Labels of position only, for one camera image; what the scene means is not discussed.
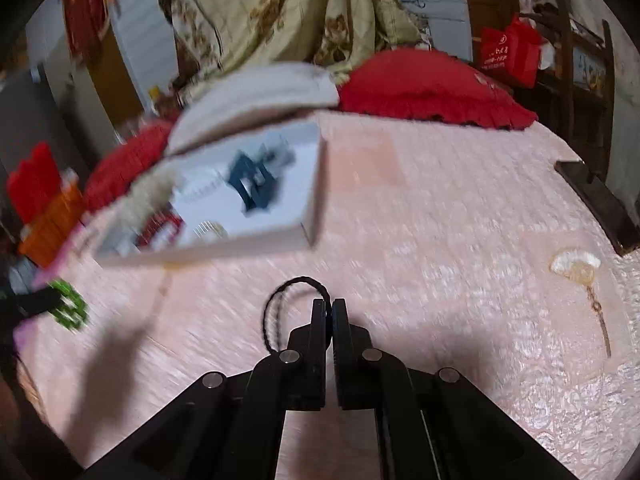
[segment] silver screw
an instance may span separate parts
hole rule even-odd
[[[438,375],[446,383],[457,383],[460,379],[460,374],[453,368],[443,368]]]
[[[280,352],[280,360],[283,363],[295,363],[298,359],[300,359],[300,354],[295,350],[284,350]]]
[[[374,363],[375,361],[380,361],[380,359],[382,359],[382,352],[377,348],[367,348],[362,353],[362,357],[365,361]]]
[[[222,375],[218,372],[211,372],[202,378],[202,384],[206,388],[217,388],[222,384]]]

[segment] red shopping bag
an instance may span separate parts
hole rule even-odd
[[[485,27],[480,44],[480,68],[510,86],[532,88],[540,63],[540,33],[514,16],[504,31]]]

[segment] black hair tie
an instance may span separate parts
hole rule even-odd
[[[333,332],[333,321],[332,321],[332,310],[331,310],[331,297],[329,296],[329,292],[326,290],[326,287],[310,278],[308,276],[299,276],[297,278],[292,278],[291,280],[284,282],[280,285],[276,290],[273,291],[273,294],[270,295],[267,303],[264,304],[264,309],[262,310],[262,338],[264,339],[264,346],[271,354],[277,354],[279,350],[271,347],[269,343],[269,337],[267,335],[267,314],[269,307],[271,306],[271,302],[274,298],[277,297],[278,306],[276,310],[276,345],[280,348],[280,312],[282,310],[282,299],[284,296],[284,291],[287,290],[291,285],[295,285],[296,283],[306,283],[309,286],[312,286],[322,299],[324,300],[324,310],[326,312],[326,348],[329,348],[329,343],[331,343],[331,336]]]

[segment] yellow floral fabric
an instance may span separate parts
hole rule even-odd
[[[308,61],[340,82],[375,51],[420,42],[398,0],[159,1],[199,66],[182,91],[185,102],[241,66]]]

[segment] pink bedspread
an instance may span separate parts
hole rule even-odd
[[[312,250],[105,270],[72,251],[60,275],[91,324],[39,320],[30,359],[53,428],[89,465],[204,372],[251,369],[266,355],[264,300],[306,274],[346,298],[376,346],[457,368],[578,478],[612,479],[640,440],[639,255],[616,256],[553,170],[572,150],[537,123],[316,117],[328,149]],[[548,270],[570,246],[602,260],[610,360],[584,288]],[[312,297],[290,294],[283,334],[308,323]],[[277,478],[378,478],[372,415],[340,412],[331,367],[328,381],[326,409],[287,414]]]

